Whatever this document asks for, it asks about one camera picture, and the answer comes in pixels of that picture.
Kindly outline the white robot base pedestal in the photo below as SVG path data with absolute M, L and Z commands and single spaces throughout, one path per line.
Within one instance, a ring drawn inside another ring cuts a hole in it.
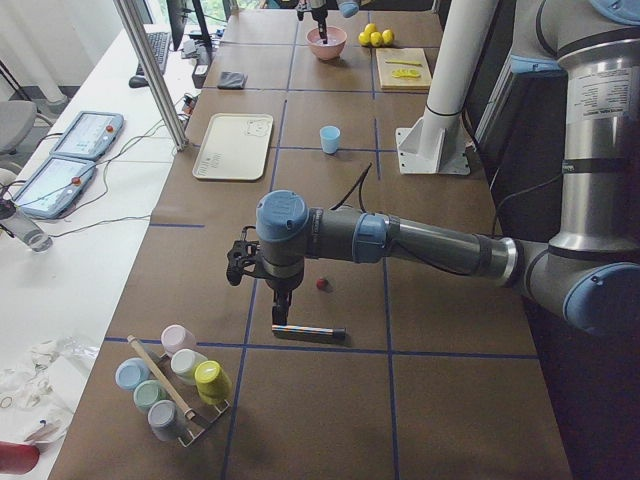
M 404 175 L 468 175 L 461 114 L 497 0 L 454 0 L 443 32 L 423 115 L 396 130 Z

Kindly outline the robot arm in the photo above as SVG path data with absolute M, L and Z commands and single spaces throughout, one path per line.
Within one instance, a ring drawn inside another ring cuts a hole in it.
M 631 233 L 638 166 L 639 5 L 635 1 L 521 1 L 513 30 L 517 73 L 568 75 L 562 208 L 545 243 L 493 239 L 350 207 L 311 208 L 289 190 L 257 205 L 254 241 L 239 240 L 227 277 L 250 274 L 273 290 L 285 327 L 309 258 L 375 263 L 403 258 L 514 286 L 593 335 L 639 325 L 639 243 Z
M 344 18 L 350 18 L 360 10 L 360 2 L 352 0 L 337 0 L 336 5 Z M 299 21 L 302 21 L 306 13 L 310 13 L 317 23 L 320 39 L 324 44 L 328 43 L 326 19 L 328 6 L 326 0 L 300 0 L 295 11 Z

